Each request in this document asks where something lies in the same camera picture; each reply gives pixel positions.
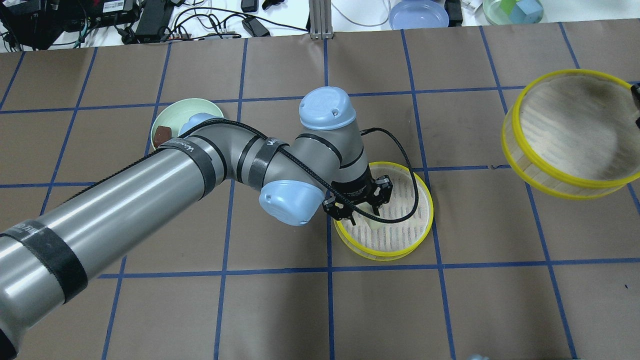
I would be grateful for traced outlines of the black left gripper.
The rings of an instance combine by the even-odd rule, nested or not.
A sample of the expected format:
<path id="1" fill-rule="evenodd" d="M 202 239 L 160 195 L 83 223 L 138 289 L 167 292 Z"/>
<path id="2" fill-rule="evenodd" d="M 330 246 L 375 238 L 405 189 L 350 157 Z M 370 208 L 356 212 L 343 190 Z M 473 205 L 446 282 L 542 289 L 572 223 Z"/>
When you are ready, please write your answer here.
<path id="1" fill-rule="evenodd" d="M 358 205 L 370 205 L 372 215 L 368 218 L 381 221 L 379 209 L 389 203 L 394 187 L 388 175 L 374 178 L 370 173 L 364 173 L 349 182 L 334 181 L 330 185 L 333 187 L 331 193 L 342 194 L 353 205 L 348 205 L 334 195 L 322 202 L 323 211 L 334 220 L 348 220 L 352 226 L 357 225 L 354 207 Z"/>

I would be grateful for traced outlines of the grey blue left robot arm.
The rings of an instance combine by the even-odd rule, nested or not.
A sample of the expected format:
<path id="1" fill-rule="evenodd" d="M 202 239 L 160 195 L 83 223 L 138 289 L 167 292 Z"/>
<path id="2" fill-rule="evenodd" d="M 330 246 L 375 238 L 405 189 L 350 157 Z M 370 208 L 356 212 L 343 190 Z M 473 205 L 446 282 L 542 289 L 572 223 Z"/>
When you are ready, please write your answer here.
<path id="1" fill-rule="evenodd" d="M 291 144 L 240 121 L 181 114 L 177 137 L 35 219 L 1 233 L 1 358 L 13 360 L 27 330 L 86 289 L 135 248 L 226 180 L 259 191 L 259 205 L 291 226 L 322 208 L 352 219 L 366 203 L 378 217 L 393 191 L 374 178 L 357 115 L 343 89 L 302 98 L 304 132 Z"/>

